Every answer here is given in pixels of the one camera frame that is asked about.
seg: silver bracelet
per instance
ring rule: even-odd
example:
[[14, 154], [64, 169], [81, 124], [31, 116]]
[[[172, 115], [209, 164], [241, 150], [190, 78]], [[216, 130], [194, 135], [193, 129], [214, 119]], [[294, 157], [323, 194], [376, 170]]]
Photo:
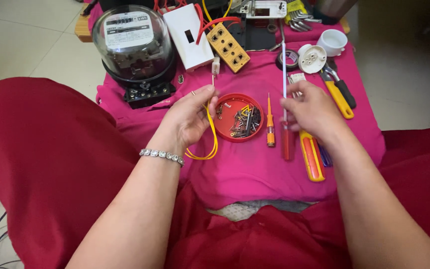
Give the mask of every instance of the silver bracelet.
[[180, 164], [180, 167], [183, 167], [185, 162], [183, 161], [183, 158], [177, 155], [174, 155], [172, 153], [168, 153], [165, 151], [158, 151], [154, 149], [148, 149], [145, 148], [143, 150], [140, 150], [139, 153], [140, 156], [151, 156], [151, 157], [160, 157], [160, 158], [166, 158], [174, 162], [178, 162]]

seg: pink cloth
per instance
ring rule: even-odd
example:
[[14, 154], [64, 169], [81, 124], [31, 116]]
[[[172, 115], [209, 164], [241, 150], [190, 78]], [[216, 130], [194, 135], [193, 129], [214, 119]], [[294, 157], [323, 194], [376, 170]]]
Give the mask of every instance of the pink cloth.
[[[97, 5], [91, 13], [89, 25], [102, 14]], [[328, 26], [313, 24], [314, 30], [305, 33], [285, 28], [287, 48], [298, 50], [305, 44], [316, 44], [319, 35], [326, 29], [334, 28], [342, 31], [340, 25]], [[267, 95], [272, 96], [272, 113], [275, 120], [282, 116], [283, 110], [278, 98], [283, 87], [283, 75], [275, 66], [274, 60], [278, 52], [248, 52], [250, 62], [234, 75], [225, 65], [221, 65], [220, 75], [215, 80], [215, 87], [221, 96], [241, 92], [254, 98], [267, 111]], [[371, 106], [367, 99], [361, 77], [357, 71], [351, 44], [339, 57], [336, 57], [338, 74], [348, 85], [355, 97], [357, 107], [353, 110], [355, 117], [347, 123], [361, 144], [365, 147], [373, 162], [378, 165], [385, 152], [384, 138], [381, 135]], [[101, 107], [114, 116], [117, 128], [130, 141], [135, 149], [146, 146], [159, 126], [170, 106], [191, 90], [212, 82], [211, 65], [186, 73], [179, 62], [177, 74], [172, 84], [176, 93], [165, 101], [152, 107], [132, 110], [123, 101], [124, 90], [106, 75], [104, 85], [98, 86], [98, 102]], [[179, 84], [177, 77], [183, 75], [184, 82]], [[327, 91], [323, 80], [318, 74], [306, 74], [306, 79]], [[185, 158], [180, 182], [190, 180], [195, 192], [203, 204], [212, 209], [219, 209], [236, 201], [256, 199], [283, 199], [300, 201], [320, 201], [335, 194], [336, 182], [332, 168], [326, 169], [326, 180], [319, 183], [308, 179], [300, 149], [299, 138], [295, 137], [295, 158], [285, 162], [281, 157], [281, 128], [275, 125], [276, 148], [266, 146], [266, 126], [255, 138], [245, 143], [230, 143], [218, 139], [217, 155], [208, 161], [194, 161]], [[212, 132], [206, 131], [201, 140], [191, 147], [197, 156], [206, 156], [212, 149]]]

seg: maroon clothing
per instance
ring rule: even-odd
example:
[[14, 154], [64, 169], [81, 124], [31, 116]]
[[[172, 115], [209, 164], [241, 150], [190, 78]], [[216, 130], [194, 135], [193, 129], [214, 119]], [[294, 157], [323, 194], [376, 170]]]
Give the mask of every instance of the maroon clothing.
[[[430, 236], [430, 129], [383, 134], [379, 169]], [[45, 78], [0, 81], [0, 200], [25, 268], [64, 268], [138, 159], [111, 115], [77, 91]], [[168, 248], [167, 268], [350, 266], [337, 199], [301, 214], [266, 206], [234, 223], [208, 213], [190, 182]]]

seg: yellow socket strip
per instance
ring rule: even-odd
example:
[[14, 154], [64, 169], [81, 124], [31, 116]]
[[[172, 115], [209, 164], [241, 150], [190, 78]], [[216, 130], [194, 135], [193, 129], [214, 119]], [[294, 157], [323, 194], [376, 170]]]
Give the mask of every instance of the yellow socket strip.
[[250, 60], [250, 56], [243, 50], [223, 23], [218, 23], [207, 35], [208, 42], [217, 51], [222, 60], [237, 73]]

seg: tiled floor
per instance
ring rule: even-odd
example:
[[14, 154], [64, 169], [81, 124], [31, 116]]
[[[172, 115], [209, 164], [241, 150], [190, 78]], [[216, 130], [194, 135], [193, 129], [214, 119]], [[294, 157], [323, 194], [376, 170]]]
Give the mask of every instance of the tiled floor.
[[[361, 1], [348, 16], [369, 101], [382, 130], [428, 128], [430, 37], [415, 39], [425, 5], [386, 5], [387, 0]], [[74, 35], [80, 8], [74, 0], [0, 0], [0, 79], [44, 76], [94, 100], [105, 72], [94, 45]], [[379, 14], [389, 19], [380, 20]], [[14, 259], [6, 240], [0, 245], [0, 263]]]

